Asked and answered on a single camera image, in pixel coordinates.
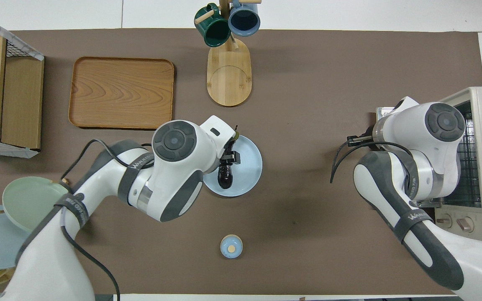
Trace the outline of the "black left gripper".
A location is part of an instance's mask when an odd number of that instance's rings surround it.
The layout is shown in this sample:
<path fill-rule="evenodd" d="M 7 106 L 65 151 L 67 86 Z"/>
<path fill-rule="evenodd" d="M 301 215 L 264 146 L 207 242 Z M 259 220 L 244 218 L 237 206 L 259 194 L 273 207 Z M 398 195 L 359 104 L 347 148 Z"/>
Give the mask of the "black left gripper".
<path fill-rule="evenodd" d="M 233 164 L 241 164 L 241 155 L 239 152 L 233 151 L 235 141 L 230 141 L 225 148 L 224 153 L 220 157 L 219 166 L 231 166 Z"/>

